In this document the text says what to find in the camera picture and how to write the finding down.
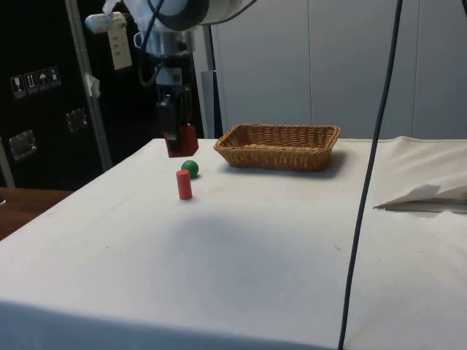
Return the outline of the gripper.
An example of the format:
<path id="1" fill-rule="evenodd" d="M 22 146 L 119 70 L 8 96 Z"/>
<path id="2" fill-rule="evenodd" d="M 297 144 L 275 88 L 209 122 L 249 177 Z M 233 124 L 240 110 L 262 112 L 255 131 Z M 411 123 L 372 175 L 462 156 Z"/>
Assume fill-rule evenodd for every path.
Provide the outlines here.
<path id="1" fill-rule="evenodd" d="M 156 87 L 163 96 L 156 104 L 160 131 L 168 142 L 169 151 L 180 151 L 182 147 L 180 136 L 180 119 L 174 90 L 181 92 L 182 124 L 190 123 L 192 117 L 191 58 L 167 58 L 158 67 Z"/>

